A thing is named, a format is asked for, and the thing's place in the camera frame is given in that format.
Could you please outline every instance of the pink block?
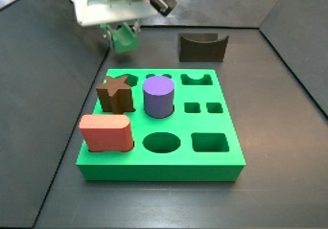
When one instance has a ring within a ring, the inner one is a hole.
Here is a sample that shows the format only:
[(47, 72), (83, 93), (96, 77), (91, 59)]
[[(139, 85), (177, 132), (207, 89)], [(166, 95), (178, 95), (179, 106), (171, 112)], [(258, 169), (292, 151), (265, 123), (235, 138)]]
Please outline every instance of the pink block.
[(84, 115), (79, 130), (92, 152), (130, 151), (134, 148), (130, 118), (126, 115)]

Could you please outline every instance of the purple cylinder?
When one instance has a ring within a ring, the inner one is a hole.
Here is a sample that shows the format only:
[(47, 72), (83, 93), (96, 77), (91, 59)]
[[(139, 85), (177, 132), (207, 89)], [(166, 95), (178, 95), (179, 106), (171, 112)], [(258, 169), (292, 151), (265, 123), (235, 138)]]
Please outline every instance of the purple cylinder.
[(144, 112), (152, 118), (166, 118), (173, 112), (173, 80), (154, 76), (144, 81), (142, 87)]

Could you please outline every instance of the arch-shaped hole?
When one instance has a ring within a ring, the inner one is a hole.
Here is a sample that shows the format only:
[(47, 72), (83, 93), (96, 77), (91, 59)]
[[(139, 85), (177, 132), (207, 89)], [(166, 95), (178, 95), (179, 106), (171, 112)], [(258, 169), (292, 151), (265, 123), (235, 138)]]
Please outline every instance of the arch-shaped hole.
[(209, 74), (205, 74), (203, 77), (198, 80), (190, 78), (187, 74), (182, 74), (181, 81), (183, 85), (213, 85), (211, 77)]
[(148, 78), (151, 78), (151, 77), (154, 77), (154, 76), (156, 76), (155, 74), (148, 74), (147, 76), (146, 76), (146, 79), (148, 79)]
[(148, 134), (143, 139), (143, 146), (155, 153), (169, 153), (181, 146), (181, 140), (177, 135), (167, 132)]
[(138, 77), (135, 75), (127, 73), (127, 74), (124, 74), (116, 78), (120, 78), (123, 76), (128, 76), (128, 85), (130, 85), (130, 87), (135, 87), (138, 85)]

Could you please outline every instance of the green shape sorter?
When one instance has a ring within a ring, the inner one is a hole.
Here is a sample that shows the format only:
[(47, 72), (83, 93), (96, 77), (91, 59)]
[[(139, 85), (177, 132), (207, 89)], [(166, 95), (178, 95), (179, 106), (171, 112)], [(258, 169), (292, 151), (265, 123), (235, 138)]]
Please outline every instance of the green shape sorter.
[[(86, 180), (234, 181), (246, 162), (214, 70), (110, 69), (127, 75), (135, 112), (131, 119), (134, 149), (90, 152), (80, 147), (76, 165)], [(174, 81), (174, 112), (154, 119), (143, 111), (142, 84), (151, 76)], [(94, 114), (103, 113), (96, 102)]]

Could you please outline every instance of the small square hole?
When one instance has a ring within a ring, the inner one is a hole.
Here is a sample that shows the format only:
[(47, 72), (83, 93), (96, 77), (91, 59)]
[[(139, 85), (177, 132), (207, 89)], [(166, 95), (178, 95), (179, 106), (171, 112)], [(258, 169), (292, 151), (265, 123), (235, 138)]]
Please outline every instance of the small square hole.
[(206, 104), (209, 113), (223, 113), (222, 105), (219, 103)]
[(227, 152), (229, 145), (223, 133), (193, 133), (193, 149), (195, 152)]
[(199, 113), (199, 103), (185, 103), (186, 113)]

